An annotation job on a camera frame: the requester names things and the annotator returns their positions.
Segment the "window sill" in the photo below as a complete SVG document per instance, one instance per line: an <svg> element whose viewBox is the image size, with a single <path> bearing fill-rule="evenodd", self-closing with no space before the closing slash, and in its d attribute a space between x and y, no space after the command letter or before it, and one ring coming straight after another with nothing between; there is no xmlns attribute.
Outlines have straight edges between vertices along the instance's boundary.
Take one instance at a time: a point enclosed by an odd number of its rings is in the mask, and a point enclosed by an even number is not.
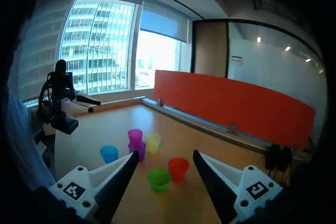
<svg viewBox="0 0 336 224"><path fill-rule="evenodd" d="M154 89L153 87L136 87L135 90L149 90Z"/></svg>
<svg viewBox="0 0 336 224"><path fill-rule="evenodd" d="M143 88L137 90L130 89L121 89L121 90L112 90L112 91L101 91L90 93L90 96L101 103L118 101L118 100L127 100L131 98L136 98L140 96L145 96L149 99L153 98L154 89L153 88ZM33 103L27 105L26 107L29 109L37 109L38 103Z"/></svg>

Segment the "blue cup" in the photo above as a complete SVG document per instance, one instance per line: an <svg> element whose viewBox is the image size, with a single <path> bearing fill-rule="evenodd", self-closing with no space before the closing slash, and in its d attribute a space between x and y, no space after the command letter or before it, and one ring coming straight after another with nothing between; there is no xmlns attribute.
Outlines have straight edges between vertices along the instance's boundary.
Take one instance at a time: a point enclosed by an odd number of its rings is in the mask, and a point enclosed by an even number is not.
<svg viewBox="0 0 336 224"><path fill-rule="evenodd" d="M100 154L105 163L112 163L118 159L118 149L114 146L104 146L100 149Z"/></svg>

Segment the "window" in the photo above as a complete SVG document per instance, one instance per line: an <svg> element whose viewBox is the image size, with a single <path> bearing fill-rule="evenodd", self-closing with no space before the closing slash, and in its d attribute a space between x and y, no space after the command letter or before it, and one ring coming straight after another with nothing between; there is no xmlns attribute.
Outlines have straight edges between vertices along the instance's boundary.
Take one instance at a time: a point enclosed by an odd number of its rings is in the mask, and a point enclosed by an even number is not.
<svg viewBox="0 0 336 224"><path fill-rule="evenodd" d="M125 72L135 6L119 0L75 1L63 31L59 58L73 72L76 90L90 93L127 88Z"/></svg>
<svg viewBox="0 0 336 224"><path fill-rule="evenodd" d="M135 87L154 87L155 70L179 70L181 43L156 33L140 31L136 51Z"/></svg>
<svg viewBox="0 0 336 224"><path fill-rule="evenodd" d="M19 70L20 98L38 97L58 59L67 62L74 88L88 93L152 88L156 69L185 69L188 18L158 2L132 1L50 0L37 5L20 55L25 60Z"/></svg>

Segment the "stacked cups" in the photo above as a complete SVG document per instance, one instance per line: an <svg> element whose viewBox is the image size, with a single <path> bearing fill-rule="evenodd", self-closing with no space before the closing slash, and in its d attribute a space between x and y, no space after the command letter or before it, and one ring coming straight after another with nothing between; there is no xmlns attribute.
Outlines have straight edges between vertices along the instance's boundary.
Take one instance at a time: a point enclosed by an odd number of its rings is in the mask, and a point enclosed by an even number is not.
<svg viewBox="0 0 336 224"><path fill-rule="evenodd" d="M146 152L146 144L142 141L142 130L131 129L128 131L129 135L129 152L137 150L139 152L139 162L144 160Z"/></svg>

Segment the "glass facade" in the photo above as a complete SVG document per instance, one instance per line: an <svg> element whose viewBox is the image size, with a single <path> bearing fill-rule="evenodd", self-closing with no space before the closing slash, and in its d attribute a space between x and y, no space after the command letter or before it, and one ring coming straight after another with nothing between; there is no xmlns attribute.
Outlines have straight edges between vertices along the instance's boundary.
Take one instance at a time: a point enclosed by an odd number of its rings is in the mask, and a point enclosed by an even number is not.
<svg viewBox="0 0 336 224"><path fill-rule="evenodd" d="M60 59L81 92L127 88L127 65L135 4L76 0L66 21Z"/></svg>

